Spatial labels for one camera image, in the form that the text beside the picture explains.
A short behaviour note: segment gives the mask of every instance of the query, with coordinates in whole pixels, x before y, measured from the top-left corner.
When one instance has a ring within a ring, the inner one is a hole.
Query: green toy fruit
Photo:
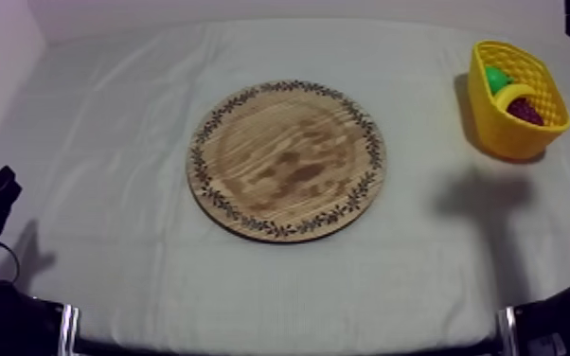
[[[490,93],[495,95],[503,87],[512,83],[512,78],[507,76],[506,73],[502,72],[500,69],[487,66],[486,67],[486,78],[489,80]]]

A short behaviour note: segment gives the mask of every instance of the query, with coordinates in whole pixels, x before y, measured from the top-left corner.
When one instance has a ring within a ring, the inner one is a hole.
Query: yellow toy banana
[[[518,97],[526,97],[535,95],[535,89],[527,84],[510,84],[503,87],[495,94],[495,106],[501,111],[505,111],[510,103]]]

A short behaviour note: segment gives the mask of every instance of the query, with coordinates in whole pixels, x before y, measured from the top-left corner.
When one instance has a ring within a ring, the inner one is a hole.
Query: toy fruit
[[[507,111],[512,116],[519,117],[523,121],[543,126],[542,117],[535,111],[535,109],[530,104],[528,104],[525,98],[514,99],[508,106]]]
[[[493,66],[486,67],[486,79],[489,80],[490,93],[495,95],[500,89],[512,83],[512,78]]]
[[[505,111],[510,103],[519,97],[531,96],[535,94],[535,90],[527,84],[510,84],[502,88],[495,95],[495,106],[501,111]]]

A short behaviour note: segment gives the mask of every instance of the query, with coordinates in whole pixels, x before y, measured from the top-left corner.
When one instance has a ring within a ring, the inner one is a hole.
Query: wood grain
[[[245,88],[207,115],[187,160],[212,219],[244,237],[300,242],[358,218],[382,186],[383,139],[369,115],[323,85]]]

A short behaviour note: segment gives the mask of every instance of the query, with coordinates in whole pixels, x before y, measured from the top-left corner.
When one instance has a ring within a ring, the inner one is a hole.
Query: decorative leaf border
[[[303,90],[304,92],[311,92],[320,97],[330,97],[343,105],[345,110],[349,113],[350,119],[355,121],[364,131],[363,137],[366,140],[365,149],[369,155],[371,170],[365,171],[365,173],[359,177],[358,184],[351,188],[351,191],[347,195],[347,202],[343,205],[336,205],[328,212],[321,212],[312,219],[304,219],[295,225],[282,225],[276,224],[274,221],[259,220],[254,216],[244,214],[239,211],[235,205],[230,203],[227,197],[223,196],[219,190],[212,187],[212,185],[210,185],[212,177],[208,174],[207,163],[203,158],[204,150],[202,146],[212,133],[221,126],[223,117],[226,114],[231,114],[236,107],[245,104],[248,100],[255,98],[261,93],[292,92],[293,90]],[[361,202],[368,196],[370,187],[378,179],[379,174],[377,170],[383,168],[383,154],[381,153],[383,142],[379,138],[376,125],[370,120],[370,116],[364,113],[357,103],[345,97],[342,93],[322,84],[302,80],[267,82],[248,88],[241,94],[229,98],[225,104],[218,106],[218,109],[212,111],[210,118],[195,134],[194,143],[190,149],[190,161],[194,168],[194,177],[200,185],[200,192],[197,194],[208,199],[214,207],[224,211],[226,218],[234,222],[240,222],[242,227],[252,231],[262,232],[273,239],[284,239],[293,234],[312,233],[323,225],[338,223],[338,221],[348,213],[360,210]]]

